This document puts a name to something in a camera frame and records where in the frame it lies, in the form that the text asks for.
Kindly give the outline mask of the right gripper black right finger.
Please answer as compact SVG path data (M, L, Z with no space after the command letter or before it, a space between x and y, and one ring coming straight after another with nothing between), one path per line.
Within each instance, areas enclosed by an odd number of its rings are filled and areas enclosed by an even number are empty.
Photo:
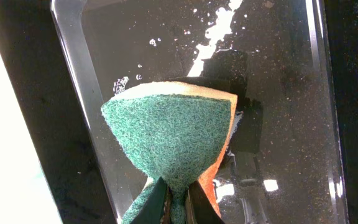
M198 181L193 182L186 191L186 223L224 224Z

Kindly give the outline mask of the green yellow sponge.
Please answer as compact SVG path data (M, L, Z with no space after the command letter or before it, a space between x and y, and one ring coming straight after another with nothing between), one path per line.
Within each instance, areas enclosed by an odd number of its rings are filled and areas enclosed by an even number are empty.
M173 194L170 220L185 222L185 192L198 181L218 212L213 179L228 147L237 95L184 82L143 83L101 113L132 164Z

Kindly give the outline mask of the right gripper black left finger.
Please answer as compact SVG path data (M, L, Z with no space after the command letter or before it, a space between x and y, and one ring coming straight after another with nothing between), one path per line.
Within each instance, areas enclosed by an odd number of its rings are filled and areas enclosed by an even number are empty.
M161 177L131 224L169 224L169 187Z

